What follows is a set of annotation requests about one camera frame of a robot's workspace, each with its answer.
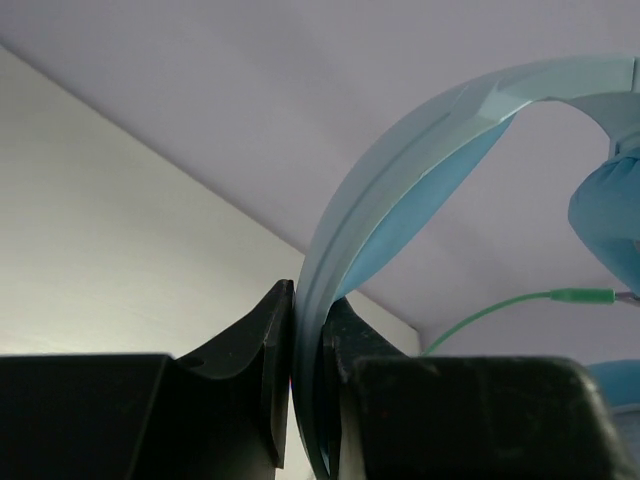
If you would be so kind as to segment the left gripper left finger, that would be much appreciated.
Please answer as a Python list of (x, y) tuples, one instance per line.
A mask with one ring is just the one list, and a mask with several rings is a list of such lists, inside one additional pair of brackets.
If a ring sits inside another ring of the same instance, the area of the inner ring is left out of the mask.
[(294, 285), (181, 356), (5, 356), (5, 479), (272, 479), (284, 465)]

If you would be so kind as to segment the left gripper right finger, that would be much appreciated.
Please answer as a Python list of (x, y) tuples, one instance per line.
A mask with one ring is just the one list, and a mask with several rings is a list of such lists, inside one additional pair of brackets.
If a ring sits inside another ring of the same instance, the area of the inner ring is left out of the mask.
[(410, 357), (346, 300), (322, 333), (333, 479), (626, 479), (594, 377), (557, 357)]

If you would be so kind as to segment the light blue headphones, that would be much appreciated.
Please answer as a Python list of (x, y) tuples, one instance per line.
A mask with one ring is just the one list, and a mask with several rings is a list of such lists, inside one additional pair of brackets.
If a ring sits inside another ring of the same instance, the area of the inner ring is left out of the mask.
[(523, 108), (570, 105), (609, 137), (609, 158), (639, 152), (639, 61), (584, 55), (509, 67), (420, 105), (361, 157), (332, 197), (301, 270), (292, 389), (315, 475), (330, 473), (319, 395), (322, 329), (331, 306), (375, 275), (430, 220)]

